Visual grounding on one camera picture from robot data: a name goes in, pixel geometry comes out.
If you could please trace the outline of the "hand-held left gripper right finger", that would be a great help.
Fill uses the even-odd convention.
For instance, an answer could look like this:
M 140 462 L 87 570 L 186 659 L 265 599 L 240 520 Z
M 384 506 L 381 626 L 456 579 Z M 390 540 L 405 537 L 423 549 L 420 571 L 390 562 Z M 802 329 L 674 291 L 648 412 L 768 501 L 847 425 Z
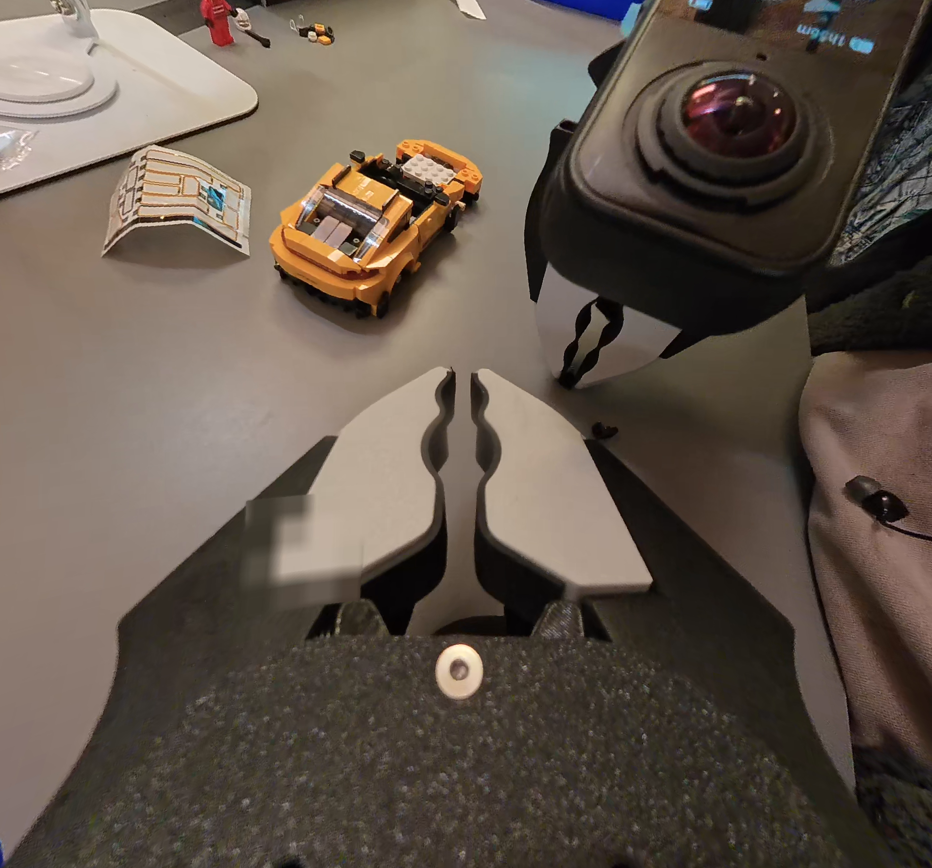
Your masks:
M 653 579 L 583 434 L 483 368 L 471 377 L 476 574 L 499 602 L 616 597 Z

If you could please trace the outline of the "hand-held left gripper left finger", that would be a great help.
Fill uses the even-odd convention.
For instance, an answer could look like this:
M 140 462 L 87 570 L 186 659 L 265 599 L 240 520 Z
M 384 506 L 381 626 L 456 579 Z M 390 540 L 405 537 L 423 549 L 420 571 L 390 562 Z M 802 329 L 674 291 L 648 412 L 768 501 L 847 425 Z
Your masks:
M 437 537 L 455 394 L 455 371 L 434 367 L 341 430 L 309 488 L 309 582 L 358 593 Z

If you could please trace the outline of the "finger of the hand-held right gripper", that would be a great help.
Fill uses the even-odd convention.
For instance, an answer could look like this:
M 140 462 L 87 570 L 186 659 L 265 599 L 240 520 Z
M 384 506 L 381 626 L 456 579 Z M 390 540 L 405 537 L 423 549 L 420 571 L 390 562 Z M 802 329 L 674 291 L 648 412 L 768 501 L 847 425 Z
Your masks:
M 659 359 L 679 338 L 677 326 L 617 303 L 596 303 L 606 317 L 595 346 L 582 358 L 575 387 L 585 388 L 639 370 Z
M 591 310 L 596 293 L 565 279 L 553 266 L 546 266 L 535 303 L 535 321 L 544 363 L 558 379 L 565 367 L 565 351 L 577 339 L 576 321 Z

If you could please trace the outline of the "orange lego car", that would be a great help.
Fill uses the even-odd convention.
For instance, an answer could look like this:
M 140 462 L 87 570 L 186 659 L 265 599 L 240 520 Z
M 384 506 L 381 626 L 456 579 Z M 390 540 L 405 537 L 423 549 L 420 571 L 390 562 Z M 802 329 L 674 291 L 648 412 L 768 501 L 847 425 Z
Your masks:
M 281 213 L 270 236 L 280 278 L 357 317 L 383 318 L 396 286 L 478 201 L 479 167 L 429 140 L 404 139 L 394 158 L 349 154 Z

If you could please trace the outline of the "red lego minifigure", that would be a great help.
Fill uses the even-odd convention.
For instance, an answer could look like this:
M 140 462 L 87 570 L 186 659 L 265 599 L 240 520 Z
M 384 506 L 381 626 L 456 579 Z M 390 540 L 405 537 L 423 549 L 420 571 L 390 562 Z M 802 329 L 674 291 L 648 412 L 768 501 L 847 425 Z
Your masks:
M 215 46 L 223 48 L 235 43 L 228 23 L 234 13 L 227 0 L 200 0 L 200 15 Z

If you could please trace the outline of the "dark patterned cloth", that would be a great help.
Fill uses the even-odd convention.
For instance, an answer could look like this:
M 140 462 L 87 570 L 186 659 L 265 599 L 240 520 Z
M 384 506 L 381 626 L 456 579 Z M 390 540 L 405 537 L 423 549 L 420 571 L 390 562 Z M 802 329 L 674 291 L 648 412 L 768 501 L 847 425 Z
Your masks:
M 844 266 L 871 245 L 931 208 L 931 70 L 892 102 L 871 152 L 831 267 Z

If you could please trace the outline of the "white sticker sheet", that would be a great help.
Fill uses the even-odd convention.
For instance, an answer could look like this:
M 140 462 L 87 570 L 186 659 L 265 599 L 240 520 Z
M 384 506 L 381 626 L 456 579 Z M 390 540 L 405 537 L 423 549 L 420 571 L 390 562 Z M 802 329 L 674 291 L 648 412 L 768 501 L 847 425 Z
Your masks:
M 250 186 L 199 157 L 149 145 L 116 185 L 101 255 L 140 229 L 189 224 L 250 256 L 250 201 Z

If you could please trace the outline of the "beige hoodie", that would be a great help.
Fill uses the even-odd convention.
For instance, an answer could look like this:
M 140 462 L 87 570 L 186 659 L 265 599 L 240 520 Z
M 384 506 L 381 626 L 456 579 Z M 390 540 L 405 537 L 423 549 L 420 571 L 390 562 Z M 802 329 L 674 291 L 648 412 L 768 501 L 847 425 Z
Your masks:
M 875 480 L 906 505 L 907 529 L 930 534 L 930 351 L 817 357 L 799 431 L 814 475 L 810 550 L 853 744 L 930 768 L 930 542 L 883 527 L 845 490 Z

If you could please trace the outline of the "white rounded base board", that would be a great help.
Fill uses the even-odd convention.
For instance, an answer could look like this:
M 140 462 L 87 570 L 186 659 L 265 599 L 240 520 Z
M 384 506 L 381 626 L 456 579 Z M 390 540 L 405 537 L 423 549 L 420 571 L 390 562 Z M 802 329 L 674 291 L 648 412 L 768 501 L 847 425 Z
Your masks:
M 2 100 L 2 131 L 30 134 L 21 161 L 1 172 L 6 194 L 246 116 L 252 86 L 145 17 L 90 13 L 94 40 L 76 37 L 57 14 L 1 23 L 2 59 L 84 53 L 93 81 L 46 103 Z

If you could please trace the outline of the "clear plastic bag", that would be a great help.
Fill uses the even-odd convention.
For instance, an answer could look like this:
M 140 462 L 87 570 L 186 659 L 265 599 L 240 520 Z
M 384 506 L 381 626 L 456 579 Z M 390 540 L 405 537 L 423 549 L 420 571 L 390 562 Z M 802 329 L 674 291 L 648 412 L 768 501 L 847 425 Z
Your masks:
M 35 136 L 34 131 L 1 124 L 0 168 L 2 173 L 11 171 L 28 158 Z

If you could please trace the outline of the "white book stand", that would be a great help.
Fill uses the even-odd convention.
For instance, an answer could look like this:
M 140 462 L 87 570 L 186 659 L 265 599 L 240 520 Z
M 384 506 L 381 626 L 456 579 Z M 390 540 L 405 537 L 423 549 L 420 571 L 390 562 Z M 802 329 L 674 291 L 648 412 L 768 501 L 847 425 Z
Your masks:
M 1 116 L 53 120 L 107 105 L 117 92 L 87 0 L 50 0 L 53 13 L 2 23 Z

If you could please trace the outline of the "black wired earphone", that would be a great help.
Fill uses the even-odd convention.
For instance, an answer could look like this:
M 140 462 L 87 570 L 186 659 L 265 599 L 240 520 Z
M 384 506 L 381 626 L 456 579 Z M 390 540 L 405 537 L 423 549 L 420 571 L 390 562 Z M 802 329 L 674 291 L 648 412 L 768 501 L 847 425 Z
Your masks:
M 916 540 L 931 542 L 931 535 L 907 529 L 901 525 L 910 516 L 906 504 L 874 478 L 856 476 L 845 483 L 848 497 L 878 525 Z

